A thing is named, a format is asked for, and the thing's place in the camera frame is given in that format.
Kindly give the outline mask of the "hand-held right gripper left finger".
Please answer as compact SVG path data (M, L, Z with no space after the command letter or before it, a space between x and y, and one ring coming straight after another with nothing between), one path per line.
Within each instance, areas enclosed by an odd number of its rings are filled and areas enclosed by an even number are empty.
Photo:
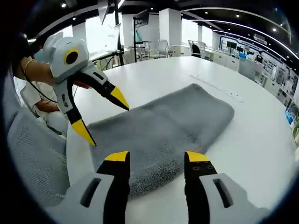
M108 155L66 192L62 202L46 208L56 224L123 224L130 192L130 153Z

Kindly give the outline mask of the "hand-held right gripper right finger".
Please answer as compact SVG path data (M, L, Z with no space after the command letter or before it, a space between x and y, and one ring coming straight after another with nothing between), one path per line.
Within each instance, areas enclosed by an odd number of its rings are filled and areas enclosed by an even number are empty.
M217 173L204 154L185 152L184 176L190 224L257 224L268 214L248 200L238 183Z

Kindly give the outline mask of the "person's left hand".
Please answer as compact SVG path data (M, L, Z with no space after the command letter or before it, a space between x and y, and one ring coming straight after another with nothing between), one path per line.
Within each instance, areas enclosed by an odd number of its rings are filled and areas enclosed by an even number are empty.
M54 85L54 77L48 64L33 61L33 75L30 80Z

